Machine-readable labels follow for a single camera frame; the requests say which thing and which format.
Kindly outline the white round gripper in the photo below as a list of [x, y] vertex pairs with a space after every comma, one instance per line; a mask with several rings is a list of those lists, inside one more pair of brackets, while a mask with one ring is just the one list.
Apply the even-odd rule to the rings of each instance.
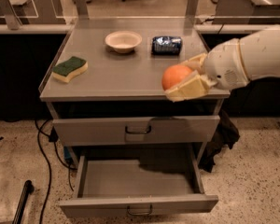
[[201, 53], [181, 64], [196, 71], [164, 92], [172, 102], [204, 97], [216, 85], [222, 90], [234, 90], [249, 83], [238, 38], [221, 43], [208, 54]]

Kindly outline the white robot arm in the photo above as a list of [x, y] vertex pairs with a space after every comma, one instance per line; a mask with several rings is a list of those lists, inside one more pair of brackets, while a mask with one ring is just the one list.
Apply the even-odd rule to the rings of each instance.
[[266, 77], [280, 77], [280, 25], [169, 66], [161, 85], [167, 99], [180, 102], [204, 97], [212, 88], [232, 91]]

